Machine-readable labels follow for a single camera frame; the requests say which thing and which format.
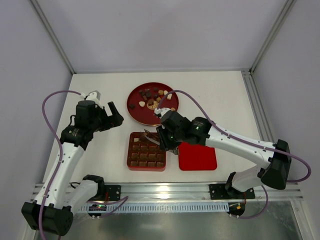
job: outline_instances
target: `white wall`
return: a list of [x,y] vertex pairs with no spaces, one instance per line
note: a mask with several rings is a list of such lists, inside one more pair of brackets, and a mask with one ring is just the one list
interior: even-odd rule
[[[27,0],[0,1],[0,232],[21,239],[21,207],[42,180],[53,137],[42,101],[68,89],[71,74]],[[56,128],[65,96],[47,105]]]
[[251,67],[285,0],[38,0],[76,72]]
[[[312,175],[302,184],[305,199],[320,228],[320,1],[298,0],[266,56],[255,79],[278,138],[306,159]],[[294,162],[292,177],[305,168]]]

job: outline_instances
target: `metal frame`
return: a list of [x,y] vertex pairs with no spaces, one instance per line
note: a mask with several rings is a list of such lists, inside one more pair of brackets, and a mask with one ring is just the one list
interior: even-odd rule
[[[55,35],[49,21],[47,20],[43,10],[37,0],[29,0],[45,30],[56,46],[57,51],[65,62],[71,74],[75,74],[75,70],[70,63],[64,49],[62,48],[57,36]],[[275,39],[285,19],[289,15],[296,0],[287,0],[283,5],[278,17],[276,18],[271,30],[269,31],[261,49],[259,50],[250,69],[241,69],[244,85],[247,90],[248,98],[252,107],[253,115],[256,121],[260,138],[263,141],[274,142],[274,134],[272,126],[268,121],[268,115],[263,105],[258,86],[254,79],[254,73],[259,63],[265,56],[270,45]],[[217,182],[175,182],[175,183],[113,183],[121,185],[122,196],[129,196],[129,204],[150,204],[150,203],[212,203],[212,202],[231,202],[230,200],[210,200],[209,184]],[[36,184],[32,193],[31,200],[39,192],[43,184]],[[270,201],[291,201],[294,214],[303,239],[316,239],[309,223],[309,217],[306,212],[305,202],[300,190],[300,185],[291,183],[287,185],[285,190],[279,191],[266,187]],[[67,188],[66,194],[71,192],[71,188]],[[254,188],[256,199],[249,199],[248,202],[265,201],[265,193],[261,187]],[[36,231],[31,230],[26,224],[24,240],[34,239],[37,236]]]
[[272,44],[273,40],[275,39],[276,35],[278,34],[280,28],[282,27],[283,23],[285,22],[287,16],[289,15],[291,9],[295,5],[297,0],[286,0],[284,3],[278,17],[276,18],[274,24],[271,27],[266,39],[264,40],[262,47],[259,50],[258,55],[255,57],[253,64],[250,68],[250,73],[254,73],[261,62],[262,58],[265,56],[266,52],[268,51],[270,45]]
[[[162,182],[162,183],[107,183],[108,185],[121,185],[121,196],[128,196],[127,203],[229,203],[234,199],[211,200],[209,184],[223,184],[225,182]],[[43,184],[36,184],[31,201],[42,189]],[[285,190],[276,190],[265,187],[269,201],[303,201],[303,194],[297,183],[288,183]],[[74,189],[70,186],[66,194]],[[247,202],[264,202],[265,192],[260,187],[254,188],[255,199]]]
[[46,15],[44,14],[44,11],[42,10],[40,4],[38,3],[37,0],[29,0],[31,6],[33,7],[35,13],[39,17],[39,20],[41,21],[42,25],[44,26],[46,32],[48,33],[49,37],[51,38],[54,46],[56,47],[56,50],[60,54],[62,60],[64,61],[66,67],[69,69],[71,74],[75,74],[75,70],[72,67],[71,62],[69,61],[64,49],[62,48],[54,30],[52,29]]

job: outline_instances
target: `chocolate piece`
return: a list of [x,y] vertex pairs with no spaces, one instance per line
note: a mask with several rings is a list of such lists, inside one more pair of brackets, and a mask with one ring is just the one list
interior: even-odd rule
[[148,106],[152,106],[153,104],[154,104],[154,100],[153,99],[149,99]]
[[147,162],[146,161],[140,161],[139,162],[139,166],[140,167],[146,167],[147,166]]
[[139,157],[139,153],[132,153],[131,157],[132,159],[137,159]]
[[156,146],[150,146],[149,147],[150,151],[157,151],[157,147]]
[[131,162],[131,166],[132,166],[132,167],[137,167],[137,166],[139,166],[139,162],[137,162],[137,161],[132,161],[132,162]]
[[141,159],[146,159],[147,158],[147,154],[146,153],[140,153],[140,158]]
[[149,99],[149,98],[151,98],[151,93],[150,93],[150,92],[147,92],[147,93],[145,94],[145,96]]
[[155,161],[148,161],[148,167],[154,168],[155,166],[156,166],[156,162]]
[[141,146],[141,151],[147,152],[148,151],[148,146]]

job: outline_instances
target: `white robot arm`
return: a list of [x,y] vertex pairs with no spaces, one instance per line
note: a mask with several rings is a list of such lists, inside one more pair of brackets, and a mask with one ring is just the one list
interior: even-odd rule
[[66,196],[74,169],[93,139],[94,133],[118,127],[124,120],[113,102],[108,103],[112,115],[107,115],[100,103],[98,91],[93,91],[88,96],[81,96],[84,100],[78,102],[75,115],[71,116],[70,124],[61,133],[62,158],[58,153],[41,191],[33,202],[25,202],[22,207],[24,218],[34,230],[39,229],[40,208],[44,197],[46,198],[42,214],[43,230],[64,236],[69,231],[73,216],[79,208],[88,200],[103,198],[106,193],[103,177],[87,175],[80,185]]
[[[286,188],[291,158],[270,151],[270,149],[277,149],[289,153],[289,146],[285,141],[278,140],[277,143],[272,143],[254,140],[217,126],[224,131],[221,132],[206,118],[196,117],[189,121],[169,108],[156,109],[154,114],[161,118],[162,126],[157,127],[156,130],[159,134],[160,147],[166,151],[177,148],[182,142],[187,142],[191,145],[199,144],[222,149],[256,164],[248,170],[230,174],[225,185],[230,197],[237,198],[248,189],[261,185],[278,190]],[[248,145],[234,139],[235,137],[263,148]]]

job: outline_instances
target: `purple cable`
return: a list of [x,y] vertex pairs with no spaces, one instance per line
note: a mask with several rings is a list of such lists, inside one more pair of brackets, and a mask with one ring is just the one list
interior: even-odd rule
[[46,186],[46,189],[44,191],[44,196],[43,196],[43,199],[42,199],[42,202],[41,202],[41,206],[40,206],[40,212],[39,212],[39,221],[38,221],[38,224],[39,224],[39,231],[40,231],[40,235],[41,235],[41,238],[43,240],[46,240],[46,236],[45,236],[45,233],[44,233],[44,229],[43,229],[43,225],[42,225],[42,217],[43,217],[43,212],[44,212],[44,207],[45,207],[45,202],[46,202],[46,196],[48,195],[48,192],[50,190],[50,186],[52,184],[52,182],[54,181],[55,179],[55,176],[59,170],[59,167],[60,167],[60,164],[61,164],[61,160],[62,160],[62,157],[63,157],[63,149],[62,149],[62,144],[59,140],[59,137],[56,133],[56,131],[54,130],[54,128],[51,126],[48,118],[47,118],[47,115],[46,115],[46,111],[45,111],[45,105],[46,105],[46,102],[49,98],[51,98],[53,95],[56,95],[56,94],[60,94],[60,93],[73,93],[73,94],[78,94],[78,95],[81,95],[80,92],[77,92],[77,91],[71,91],[71,90],[62,90],[62,91],[55,91],[53,93],[51,93],[49,96],[47,96],[44,100],[43,100],[43,103],[42,103],[42,114],[43,114],[43,118],[46,122],[46,124],[48,125],[51,133],[53,134],[54,138],[56,139],[58,145],[59,145],[59,161],[55,167],[55,170],[48,182],[48,185]]
[[303,164],[306,166],[307,170],[308,170],[307,174],[306,174],[304,177],[302,177],[302,178],[300,178],[300,179],[297,179],[297,180],[287,180],[287,183],[299,183],[299,182],[302,182],[302,181],[304,181],[304,180],[307,180],[307,179],[310,177],[310,175],[311,175],[311,167],[310,167],[310,165],[309,165],[305,160],[301,159],[300,157],[298,157],[298,156],[296,156],[296,155],[293,155],[293,154],[291,154],[291,153],[289,153],[289,152],[285,152],[285,151],[273,149],[273,148],[270,148],[270,147],[264,147],[264,146],[261,146],[261,145],[259,145],[259,144],[255,144],[255,143],[249,142],[249,141],[247,141],[247,140],[244,140],[244,139],[241,139],[241,138],[239,138],[239,137],[236,137],[236,136],[233,136],[233,135],[231,135],[231,134],[228,134],[227,132],[225,132],[224,130],[222,130],[221,128],[219,128],[219,127],[216,125],[216,123],[210,119],[210,117],[209,117],[208,114],[205,112],[205,110],[200,106],[200,104],[199,104],[190,94],[186,93],[185,91],[172,90],[172,91],[168,92],[168,93],[161,99],[161,101],[159,102],[159,105],[158,105],[157,109],[160,108],[161,104],[162,104],[163,101],[167,98],[167,96],[168,96],[169,94],[173,94],[173,93],[181,93],[181,94],[184,94],[184,95],[186,95],[187,97],[189,97],[189,98],[195,103],[195,105],[197,105],[197,107],[200,109],[200,111],[203,113],[203,115],[204,115],[205,118],[209,121],[209,123],[210,123],[216,130],[218,130],[220,133],[222,133],[223,135],[228,136],[229,138],[234,139],[234,140],[237,140],[237,141],[239,141],[239,142],[241,142],[241,143],[244,143],[244,144],[247,144],[247,145],[250,145],[250,146],[259,148],[259,149],[264,149],[264,150],[266,150],[266,151],[271,151],[271,152],[275,152],[275,153],[279,153],[279,154],[286,155],[286,156],[288,156],[288,157],[294,158],[294,159],[298,160],[299,162],[303,163]]
[[117,211],[119,208],[121,208],[121,206],[128,200],[128,196],[125,196],[124,198],[122,198],[123,199],[123,202],[119,205],[119,206],[117,206],[115,209],[113,209],[111,212],[108,212],[108,213],[106,213],[106,214],[104,214],[104,215],[101,215],[100,216],[100,218],[106,218],[106,217],[108,217],[108,216],[110,216],[110,215],[112,215],[115,211]]
[[113,204],[118,204],[118,203],[122,202],[123,200],[125,200],[125,198],[128,198],[128,196],[125,196],[124,198],[121,198],[118,201],[109,202],[109,203],[101,203],[101,202],[98,202],[98,201],[87,201],[87,203],[89,203],[89,204],[98,204],[98,205],[113,205]]
[[263,188],[263,190],[265,192],[265,205],[264,205],[263,209],[261,210],[261,212],[257,213],[256,215],[253,215],[253,216],[238,216],[237,217],[234,214],[231,214],[231,216],[234,218],[237,218],[237,219],[254,219],[254,218],[259,217],[261,214],[263,214],[269,205],[269,196],[268,196],[266,188],[264,186],[261,186],[261,187]]

